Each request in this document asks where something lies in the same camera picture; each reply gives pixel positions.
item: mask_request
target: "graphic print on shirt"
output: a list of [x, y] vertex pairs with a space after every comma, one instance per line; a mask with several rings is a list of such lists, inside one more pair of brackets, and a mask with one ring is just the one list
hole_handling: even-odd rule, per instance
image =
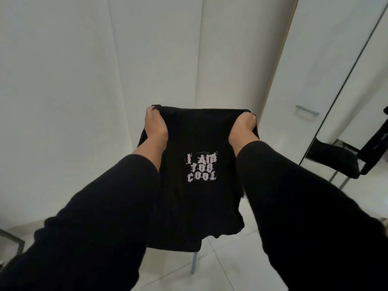
[[213, 154], [209, 154], [207, 152], [199, 152], [197, 154], [199, 155], [199, 157], [197, 157], [196, 162], [193, 159], [192, 153], [187, 154], [186, 164], [190, 165], [190, 173], [187, 175], [187, 181], [189, 183], [191, 183], [194, 179], [214, 181], [217, 177], [215, 176], [213, 164], [217, 162], [217, 152]]

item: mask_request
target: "black sleeve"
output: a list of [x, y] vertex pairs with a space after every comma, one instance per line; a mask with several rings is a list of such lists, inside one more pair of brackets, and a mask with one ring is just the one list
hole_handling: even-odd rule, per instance
[[388, 238], [378, 220], [263, 142], [247, 144], [236, 163], [263, 249], [290, 290], [386, 288]]
[[158, 186], [151, 161], [126, 156], [45, 221], [0, 273], [0, 290], [130, 290]]

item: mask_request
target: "black fabric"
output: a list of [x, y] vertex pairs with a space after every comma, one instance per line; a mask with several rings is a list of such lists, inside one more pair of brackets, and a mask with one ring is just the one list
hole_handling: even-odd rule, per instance
[[[263, 142], [246, 145], [236, 165], [262, 240], [256, 247], [290, 290], [386, 290], [388, 238], [378, 220]], [[158, 182], [148, 159], [126, 156], [46, 220], [0, 272], [0, 290], [130, 290]]]
[[388, 120], [373, 135], [357, 154], [358, 158], [365, 162], [361, 174], [366, 175], [388, 150]]
[[326, 165], [353, 179], [360, 176], [358, 157], [351, 151], [314, 139], [306, 158]]
[[[237, 117], [249, 110], [155, 108], [166, 122], [168, 142], [159, 170], [161, 190], [148, 247], [197, 252], [207, 236], [240, 232], [244, 227], [238, 210], [243, 187], [228, 138]], [[139, 145], [146, 139], [143, 131]], [[199, 163], [201, 156], [205, 163]]]

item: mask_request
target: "person's left hand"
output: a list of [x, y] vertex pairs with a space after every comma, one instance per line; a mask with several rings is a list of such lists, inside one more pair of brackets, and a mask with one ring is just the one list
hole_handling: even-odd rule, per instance
[[147, 108], [145, 113], [145, 132], [148, 138], [157, 138], [159, 140], [168, 140], [168, 130], [159, 110], [154, 109], [154, 106]]

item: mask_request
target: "gray metal leg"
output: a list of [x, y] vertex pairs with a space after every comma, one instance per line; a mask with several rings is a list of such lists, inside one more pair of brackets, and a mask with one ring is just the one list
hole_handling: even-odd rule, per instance
[[340, 190], [342, 190], [343, 189], [343, 187], [345, 187], [345, 185], [348, 183], [348, 181], [350, 180], [350, 178], [349, 177], [347, 177], [346, 178], [346, 180], [345, 181], [343, 181], [343, 183], [341, 184], [341, 186], [339, 187], [339, 189]]
[[197, 265], [197, 256], [198, 256], [198, 252], [194, 252], [193, 261], [191, 263], [191, 271], [190, 271], [190, 274], [192, 275], [195, 273], [195, 268]]
[[335, 173], [333, 173], [333, 175], [331, 176], [329, 183], [331, 183], [334, 180], [334, 178], [337, 176], [337, 173], [338, 171], [336, 170]]
[[5, 237], [5, 238], [7, 238], [7, 239], [9, 239], [11, 241], [14, 241], [14, 242], [18, 243], [19, 246], [17, 247], [17, 254], [22, 254], [23, 253], [25, 242], [22, 239], [14, 236], [14, 235], [12, 235], [12, 234], [10, 234], [10, 233], [2, 230], [2, 229], [0, 229], [0, 236]]

